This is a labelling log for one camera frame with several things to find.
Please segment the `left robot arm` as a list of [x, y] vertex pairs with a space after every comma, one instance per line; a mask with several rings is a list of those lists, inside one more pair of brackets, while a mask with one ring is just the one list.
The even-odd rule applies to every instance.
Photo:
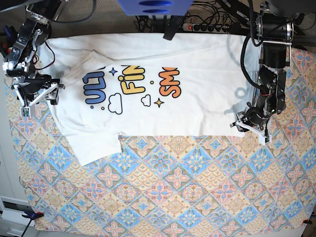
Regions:
[[[268, 122], [272, 115], [281, 114], [286, 108], [285, 103], [285, 68], [290, 65], [291, 42], [294, 34], [294, 23], [286, 17], [266, 14], [267, 3], [260, 5], [259, 13], [255, 13], [253, 2], [249, 4], [250, 32], [243, 42], [240, 65], [241, 70], [251, 86], [258, 89], [259, 95], [255, 102], [247, 103], [247, 109], [237, 113], [237, 120], [231, 127], [240, 132], [268, 131]], [[248, 42], [261, 48], [259, 72], [253, 81], [244, 64]]]

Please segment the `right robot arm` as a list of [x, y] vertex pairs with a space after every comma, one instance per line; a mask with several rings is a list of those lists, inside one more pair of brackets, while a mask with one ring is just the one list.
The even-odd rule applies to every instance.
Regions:
[[58, 18], [65, 3], [64, 0], [18, 0], [16, 5], [25, 5], [26, 20], [18, 31], [13, 27], [4, 28], [8, 43], [0, 48], [4, 56], [2, 69], [13, 79], [11, 88], [22, 107], [37, 104], [42, 98], [57, 105], [58, 92], [64, 89], [59, 79], [41, 74], [36, 63], [40, 46], [51, 35], [50, 23]]

